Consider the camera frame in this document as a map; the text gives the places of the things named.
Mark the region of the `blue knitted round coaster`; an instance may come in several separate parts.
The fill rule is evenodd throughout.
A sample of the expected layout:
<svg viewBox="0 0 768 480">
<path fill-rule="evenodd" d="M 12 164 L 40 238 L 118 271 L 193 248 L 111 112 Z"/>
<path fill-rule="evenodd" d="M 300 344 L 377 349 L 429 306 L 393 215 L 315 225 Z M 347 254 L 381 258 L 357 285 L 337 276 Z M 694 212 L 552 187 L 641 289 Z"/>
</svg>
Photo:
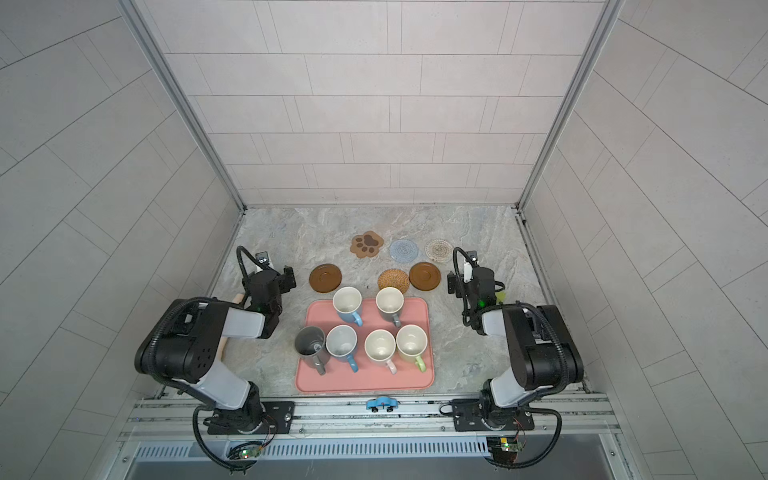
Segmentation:
<svg viewBox="0 0 768 480">
<path fill-rule="evenodd" d="M 411 240 L 399 239 L 391 243 L 389 253 L 395 262 L 409 264 L 419 256 L 419 248 Z"/>
</svg>

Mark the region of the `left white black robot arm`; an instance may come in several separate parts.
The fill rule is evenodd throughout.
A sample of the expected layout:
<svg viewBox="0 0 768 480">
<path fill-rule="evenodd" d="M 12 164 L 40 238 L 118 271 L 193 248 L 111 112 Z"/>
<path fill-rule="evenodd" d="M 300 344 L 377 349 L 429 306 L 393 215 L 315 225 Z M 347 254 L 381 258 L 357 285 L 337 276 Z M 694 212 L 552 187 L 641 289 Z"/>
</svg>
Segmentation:
<svg viewBox="0 0 768 480">
<path fill-rule="evenodd" d="M 135 369 L 210 408 L 203 421 L 210 435 L 287 433 L 294 404 L 263 403 L 259 388 L 224 365 L 218 351 L 221 340 L 270 338 L 283 311 L 281 295 L 295 287 L 291 267 L 281 273 L 266 267 L 245 276 L 238 303 L 173 301 L 138 348 Z"/>
</svg>

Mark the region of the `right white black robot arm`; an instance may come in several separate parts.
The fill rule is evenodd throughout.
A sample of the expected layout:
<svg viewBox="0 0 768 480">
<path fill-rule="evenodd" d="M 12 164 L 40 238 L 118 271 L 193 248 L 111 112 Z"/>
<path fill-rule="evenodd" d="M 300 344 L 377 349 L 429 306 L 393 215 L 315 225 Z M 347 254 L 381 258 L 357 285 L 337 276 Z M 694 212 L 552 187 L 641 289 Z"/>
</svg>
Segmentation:
<svg viewBox="0 0 768 480">
<path fill-rule="evenodd" d="M 509 367 L 484 383 L 472 412 L 487 428 L 514 426 L 531 402 L 583 380 L 583 361 L 556 306 L 502 304 L 494 272 L 468 263 L 447 274 L 447 290 L 462 300 L 466 326 L 507 343 Z"/>
</svg>

